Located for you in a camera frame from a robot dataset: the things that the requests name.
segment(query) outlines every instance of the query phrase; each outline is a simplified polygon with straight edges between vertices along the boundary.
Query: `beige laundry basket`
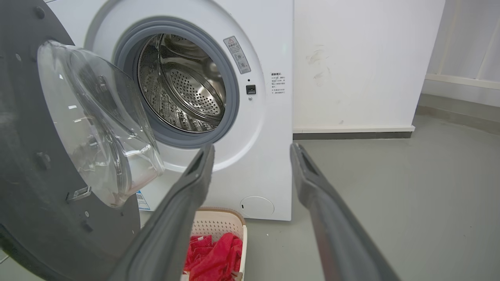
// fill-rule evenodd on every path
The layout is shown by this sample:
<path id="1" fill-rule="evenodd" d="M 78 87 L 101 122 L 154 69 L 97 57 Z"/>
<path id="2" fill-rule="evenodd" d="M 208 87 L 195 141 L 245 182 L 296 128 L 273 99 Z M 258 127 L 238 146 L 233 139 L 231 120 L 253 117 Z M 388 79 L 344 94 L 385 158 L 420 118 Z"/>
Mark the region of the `beige laundry basket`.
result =
<path id="1" fill-rule="evenodd" d="M 196 211 L 192 223 L 191 236 L 212 235 L 212 241 L 218 241 L 225 233 L 232 233 L 241 239 L 241 263 L 239 273 L 234 277 L 242 281 L 245 274 L 245 259 L 247 257 L 247 225 L 238 212 L 225 208 L 204 207 Z M 189 275 L 183 274 L 181 280 L 188 280 Z"/>

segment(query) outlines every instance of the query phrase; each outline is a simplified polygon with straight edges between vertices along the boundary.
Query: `wall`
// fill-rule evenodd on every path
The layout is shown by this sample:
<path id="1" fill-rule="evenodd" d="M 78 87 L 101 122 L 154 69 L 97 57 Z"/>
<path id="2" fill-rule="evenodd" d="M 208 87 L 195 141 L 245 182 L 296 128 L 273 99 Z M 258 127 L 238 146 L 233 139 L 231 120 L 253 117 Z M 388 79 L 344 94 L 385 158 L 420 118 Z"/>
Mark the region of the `wall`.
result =
<path id="1" fill-rule="evenodd" d="M 500 107 L 500 1 L 447 0 L 422 93 Z"/>
<path id="2" fill-rule="evenodd" d="M 295 0 L 294 133 L 405 132 L 444 0 Z"/>

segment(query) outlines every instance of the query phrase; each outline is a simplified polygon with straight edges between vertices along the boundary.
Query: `white washing machine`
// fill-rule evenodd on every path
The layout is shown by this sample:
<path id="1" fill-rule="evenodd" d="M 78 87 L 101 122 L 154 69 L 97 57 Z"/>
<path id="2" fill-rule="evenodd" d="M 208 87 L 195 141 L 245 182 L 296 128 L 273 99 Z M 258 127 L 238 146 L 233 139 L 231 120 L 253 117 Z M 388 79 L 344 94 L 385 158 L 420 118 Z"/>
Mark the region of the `white washing machine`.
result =
<path id="1" fill-rule="evenodd" d="M 291 219 L 293 0 L 46 2 L 76 46 L 141 90 L 166 169 L 140 191 L 141 209 L 214 143 L 205 206 Z"/>

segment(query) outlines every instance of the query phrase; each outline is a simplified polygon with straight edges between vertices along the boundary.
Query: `laundry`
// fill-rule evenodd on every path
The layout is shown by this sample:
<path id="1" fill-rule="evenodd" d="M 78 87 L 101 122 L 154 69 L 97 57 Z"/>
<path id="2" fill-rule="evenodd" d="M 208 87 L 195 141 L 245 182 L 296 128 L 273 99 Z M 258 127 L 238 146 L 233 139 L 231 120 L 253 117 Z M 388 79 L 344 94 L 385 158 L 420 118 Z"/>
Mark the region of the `laundry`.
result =
<path id="1" fill-rule="evenodd" d="M 240 270 L 243 242 L 232 233 L 225 233 L 217 242 L 212 236 L 192 236 L 187 249 L 184 271 L 189 281 L 229 281 Z"/>

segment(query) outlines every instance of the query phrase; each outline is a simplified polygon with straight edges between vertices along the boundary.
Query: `stainless steel drum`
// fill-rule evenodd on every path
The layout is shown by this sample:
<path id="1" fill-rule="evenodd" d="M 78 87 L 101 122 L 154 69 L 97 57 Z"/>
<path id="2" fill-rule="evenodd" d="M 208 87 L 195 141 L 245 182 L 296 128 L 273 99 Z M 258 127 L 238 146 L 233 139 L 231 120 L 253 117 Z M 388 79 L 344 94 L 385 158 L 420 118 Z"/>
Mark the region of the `stainless steel drum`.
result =
<path id="1" fill-rule="evenodd" d="M 142 49 L 137 78 L 150 109 L 163 122 L 186 132 L 214 130 L 225 111 L 226 91 L 214 62 L 198 46 L 170 34 L 153 36 Z"/>

